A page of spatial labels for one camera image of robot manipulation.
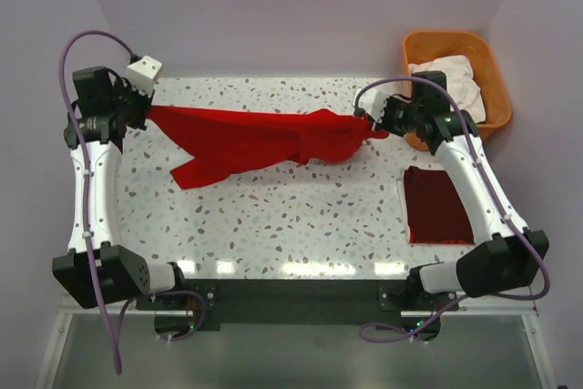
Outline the bright red t shirt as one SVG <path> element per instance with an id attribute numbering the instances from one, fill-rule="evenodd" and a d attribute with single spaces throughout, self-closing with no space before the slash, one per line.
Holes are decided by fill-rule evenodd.
<path id="1" fill-rule="evenodd" d="M 367 119 L 328 109 L 281 114 L 153 106 L 148 119 L 191 155 L 171 171 L 182 189 L 202 188 L 286 160 L 300 165 L 312 159 L 344 162 L 366 140 L 389 136 Z"/>

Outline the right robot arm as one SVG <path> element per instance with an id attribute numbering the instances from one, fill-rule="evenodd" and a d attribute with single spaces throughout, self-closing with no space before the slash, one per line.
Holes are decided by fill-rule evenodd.
<path id="1" fill-rule="evenodd" d="M 459 108 L 439 71 L 402 76 L 411 83 L 410 97 L 375 92 L 382 80 L 363 88 L 353 106 L 375 129 L 399 137 L 414 134 L 439 161 L 461 200 L 473 232 L 475 247 L 457 261 L 418 266 L 407 278 L 405 297 L 418 310 L 427 309 L 438 293 L 461 292 L 478 298 L 493 295 L 515 299 L 514 289 L 527 287 L 537 276 L 546 296 L 550 275 L 544 263 L 547 235 L 532 230 L 512 206 L 484 151 L 478 128 Z"/>

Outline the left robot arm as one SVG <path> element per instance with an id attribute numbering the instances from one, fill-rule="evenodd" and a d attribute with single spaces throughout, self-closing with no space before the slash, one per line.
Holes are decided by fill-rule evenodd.
<path id="1" fill-rule="evenodd" d="M 162 70 L 135 58 L 123 75 L 108 67 L 73 74 L 77 100 L 64 138 L 75 175 L 74 224 L 67 253 L 52 272 L 84 309 L 156 294 L 169 309 L 182 307 L 189 287 L 175 262 L 149 263 L 124 247 L 118 216 L 118 173 L 128 129 L 144 129 Z"/>

